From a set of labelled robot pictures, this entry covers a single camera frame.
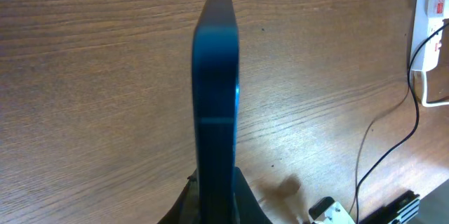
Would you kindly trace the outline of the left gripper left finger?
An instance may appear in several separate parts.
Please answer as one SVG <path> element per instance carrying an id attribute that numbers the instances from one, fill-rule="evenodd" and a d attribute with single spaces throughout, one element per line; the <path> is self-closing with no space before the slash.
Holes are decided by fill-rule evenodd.
<path id="1" fill-rule="evenodd" d="M 197 172 L 187 178 L 180 196 L 158 224 L 199 224 L 199 184 Z"/>

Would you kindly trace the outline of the blue Galaxy smartphone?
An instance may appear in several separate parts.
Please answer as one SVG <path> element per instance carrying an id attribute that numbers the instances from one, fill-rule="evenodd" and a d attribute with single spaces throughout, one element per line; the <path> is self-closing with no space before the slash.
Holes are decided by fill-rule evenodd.
<path id="1" fill-rule="evenodd" d="M 192 97 L 201 223 L 235 223 L 239 30 L 232 0 L 206 0 L 194 30 Z"/>

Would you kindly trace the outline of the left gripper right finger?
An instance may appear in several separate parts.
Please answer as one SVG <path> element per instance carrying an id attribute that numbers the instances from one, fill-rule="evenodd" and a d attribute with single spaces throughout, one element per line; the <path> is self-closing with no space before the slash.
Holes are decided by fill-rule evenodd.
<path id="1" fill-rule="evenodd" d="M 272 224 L 257 202 L 240 168 L 234 168 L 236 208 L 240 224 Z"/>

